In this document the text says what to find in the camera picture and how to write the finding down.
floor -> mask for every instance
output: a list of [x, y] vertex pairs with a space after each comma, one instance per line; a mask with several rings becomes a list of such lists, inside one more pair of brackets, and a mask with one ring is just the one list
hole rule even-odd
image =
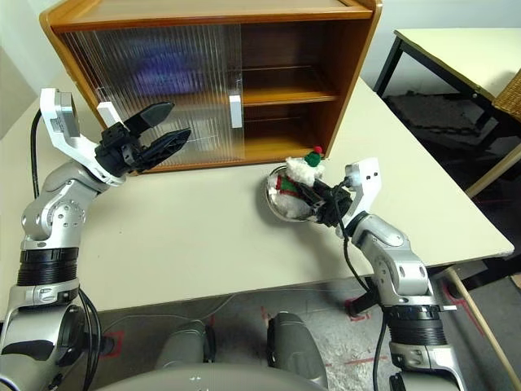
[[[465, 181], [473, 180], [468, 178], [464, 168], [462, 172], [451, 172], [451, 169], [449, 167], [448, 172], [462, 187], [466, 186]], [[521, 248], [521, 204], [517, 196], [520, 191], [521, 180], [501, 180], [477, 201], [485, 215], [516, 248]], [[458, 273], [464, 278], [483, 268], [482, 262], [475, 261], [459, 266]], [[443, 314], [444, 329], [455, 347], [468, 389], [512, 390], [505, 370], [466, 303], [447, 293], [443, 275], [434, 279], [434, 286], [443, 302], [458, 308]], [[114, 337], [117, 345], [112, 354], [101, 359], [94, 388], [150, 371], [169, 334], [188, 319], [202, 319], [213, 325], [217, 334], [217, 362], [265, 366], [267, 322], [277, 312], [285, 310], [298, 314], [313, 334], [326, 364], [331, 390], [370, 390], [380, 310], [373, 308], [355, 319], [344, 313], [345, 301], [361, 294], [354, 279], [345, 279], [103, 313], [105, 334]], [[472, 296], [514, 369], [521, 374], [520, 290], [510, 279], [503, 279], [474, 290]], [[389, 389], [388, 377], [396, 373], [387, 343], [388, 334], [380, 355], [381, 390]], [[84, 363], [80, 362], [60, 389], [79, 389], [84, 370]]]

white table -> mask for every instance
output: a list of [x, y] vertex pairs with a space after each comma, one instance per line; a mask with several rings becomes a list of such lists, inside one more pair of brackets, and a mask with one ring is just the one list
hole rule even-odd
[[[73, 92], [82, 132], [98, 140], [92, 112], [65, 75], [53, 86]], [[32, 199], [29, 126], [35, 102], [0, 142], [2, 207], [0, 314], [15, 283]], [[66, 157], [40, 126], [41, 181]], [[363, 81], [357, 83], [326, 162], [325, 181], [344, 166], [377, 156], [383, 189], [374, 212], [405, 231], [428, 266], [506, 255], [512, 244], [414, 139]], [[341, 241], [332, 229], [278, 221], [263, 196], [277, 165], [201, 169], [128, 178], [92, 205], [78, 259], [81, 286], [100, 310], [345, 278]], [[351, 249], [361, 274], [367, 260]]]
[[[382, 96], [405, 52], [492, 116], [503, 114], [492, 101], [521, 69], [521, 29], [400, 29], [395, 35], [374, 87], [378, 95]], [[476, 196], [519, 159], [521, 144], [469, 187], [468, 196]]]

